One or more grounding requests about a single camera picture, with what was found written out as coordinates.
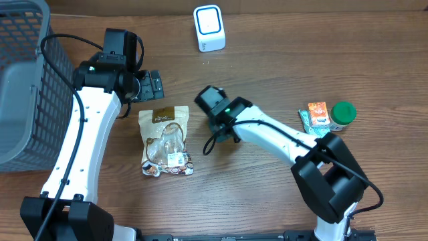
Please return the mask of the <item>brown white snack pouch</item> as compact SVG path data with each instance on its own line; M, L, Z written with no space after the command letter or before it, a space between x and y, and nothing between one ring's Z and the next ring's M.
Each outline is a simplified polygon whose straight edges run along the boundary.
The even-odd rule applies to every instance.
M143 141L141 169L144 175L191 175L193 162L186 149L188 106L142 110L138 124Z

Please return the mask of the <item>small orange snack packet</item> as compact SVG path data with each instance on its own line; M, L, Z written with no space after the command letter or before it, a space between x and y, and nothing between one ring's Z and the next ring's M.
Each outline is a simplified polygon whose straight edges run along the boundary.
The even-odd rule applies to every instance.
M330 124L330 117L325 102L308 103L311 127L327 127Z

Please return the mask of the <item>teal orange snack pack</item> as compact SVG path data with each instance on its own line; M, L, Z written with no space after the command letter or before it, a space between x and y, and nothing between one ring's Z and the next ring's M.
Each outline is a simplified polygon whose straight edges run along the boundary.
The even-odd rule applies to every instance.
M330 132L328 127L312 127L310 124L310 113L307 110L299 110L298 113L302 120L303 128L309 135L315 135L322 138Z

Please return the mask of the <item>green lidded jar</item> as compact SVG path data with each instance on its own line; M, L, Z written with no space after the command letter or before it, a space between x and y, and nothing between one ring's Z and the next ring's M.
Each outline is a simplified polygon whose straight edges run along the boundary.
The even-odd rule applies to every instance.
M352 103L338 102L330 110L330 130L341 131L355 120L356 115L357 111Z

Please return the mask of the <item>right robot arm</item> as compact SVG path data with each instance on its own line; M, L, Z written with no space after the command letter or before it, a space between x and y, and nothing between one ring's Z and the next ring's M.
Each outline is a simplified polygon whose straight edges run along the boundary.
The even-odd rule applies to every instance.
M200 100L212 136L204 146L208 155L218 139L233 138L257 145L286 162L306 205L316 214L312 240L349 240L351 219L369 187L360 165L333 134L319 138L297 131L266 115L244 98L219 95Z

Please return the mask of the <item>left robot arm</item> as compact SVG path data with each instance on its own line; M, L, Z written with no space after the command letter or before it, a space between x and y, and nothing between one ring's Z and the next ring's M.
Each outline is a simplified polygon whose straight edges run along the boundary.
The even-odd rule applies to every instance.
M25 197L20 215L35 240L141 240L98 206L106 142L123 104L162 98L158 70L84 61L76 69L73 113L60 154L39 197Z

